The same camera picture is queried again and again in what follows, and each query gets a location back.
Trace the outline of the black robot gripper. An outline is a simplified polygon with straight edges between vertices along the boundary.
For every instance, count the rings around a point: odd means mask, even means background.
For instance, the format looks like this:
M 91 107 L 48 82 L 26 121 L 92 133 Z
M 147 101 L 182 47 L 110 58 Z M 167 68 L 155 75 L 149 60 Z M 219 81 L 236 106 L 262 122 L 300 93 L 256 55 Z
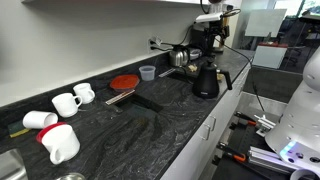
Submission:
M 213 41 L 215 36 L 220 36 L 223 40 L 230 36 L 229 26 L 224 25 L 222 20 L 210 21 L 204 32 L 207 42 Z

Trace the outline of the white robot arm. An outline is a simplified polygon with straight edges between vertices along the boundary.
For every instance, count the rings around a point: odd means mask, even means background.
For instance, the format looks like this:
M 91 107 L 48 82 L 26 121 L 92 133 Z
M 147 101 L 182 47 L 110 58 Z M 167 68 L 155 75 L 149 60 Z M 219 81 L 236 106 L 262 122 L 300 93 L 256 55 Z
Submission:
M 303 80 L 291 97 L 277 124 L 257 116 L 257 134 L 272 152 L 251 146 L 245 155 L 219 142 L 217 148 L 231 158 L 290 173 L 290 180 L 320 177 L 320 48 L 303 70 Z

